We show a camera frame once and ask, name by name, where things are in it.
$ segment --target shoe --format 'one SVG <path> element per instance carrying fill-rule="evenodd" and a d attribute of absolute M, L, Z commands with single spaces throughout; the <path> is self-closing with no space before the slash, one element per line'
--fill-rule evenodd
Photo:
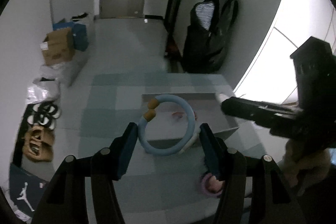
<path fill-rule="evenodd" d="M 30 124 L 30 126 L 34 126 L 37 124 L 45 128 L 49 128 L 49 130 L 54 130 L 56 127 L 55 120 L 46 112 L 35 112 L 33 115 L 30 115 L 28 117 L 27 122 Z"/>
<path fill-rule="evenodd" d="M 33 106 L 33 110 L 39 113 L 46 112 L 55 119 L 58 119 L 61 116 L 61 109 L 52 102 L 36 104 Z"/>

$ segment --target white logo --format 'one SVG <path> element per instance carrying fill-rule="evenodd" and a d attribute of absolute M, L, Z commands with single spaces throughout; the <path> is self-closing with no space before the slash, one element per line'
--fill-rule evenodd
<path fill-rule="evenodd" d="M 26 192 L 27 191 L 27 186 L 28 186 L 28 182 L 25 182 L 25 187 L 22 188 L 22 191 L 20 193 L 21 197 L 17 198 L 17 200 L 24 200 L 27 203 L 27 205 L 30 208 L 30 210 L 32 212 L 34 212 L 35 210 L 32 208 L 32 206 L 30 205 L 30 203 L 28 202 L 28 199 L 27 199 L 27 192 Z"/>

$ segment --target silver bolt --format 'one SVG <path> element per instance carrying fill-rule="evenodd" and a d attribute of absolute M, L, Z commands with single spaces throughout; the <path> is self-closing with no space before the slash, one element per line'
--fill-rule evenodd
<path fill-rule="evenodd" d="M 236 154 L 236 153 L 237 153 L 237 149 L 234 149 L 234 148 L 228 148 L 228 149 L 227 149 L 227 152 L 228 152 L 229 154 Z"/>
<path fill-rule="evenodd" d="M 270 161 L 272 161 L 272 157 L 269 156 L 269 155 L 265 155 L 264 160 L 270 162 Z"/>
<path fill-rule="evenodd" d="M 100 153 L 102 155 L 108 155 L 111 152 L 111 150 L 109 148 L 103 148 Z"/>
<path fill-rule="evenodd" d="M 67 156 L 67 157 L 65 158 L 65 161 L 66 161 L 66 162 L 72 162 L 74 159 L 75 159 L 75 157 L 72 156 L 72 155 L 70 155 L 70 156 Z"/>

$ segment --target brown cardboard box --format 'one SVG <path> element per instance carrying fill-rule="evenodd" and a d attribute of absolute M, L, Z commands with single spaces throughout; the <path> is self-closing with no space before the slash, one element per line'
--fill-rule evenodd
<path fill-rule="evenodd" d="M 75 54 L 71 28 L 61 29 L 47 34 L 40 46 L 47 66 L 71 61 Z"/>

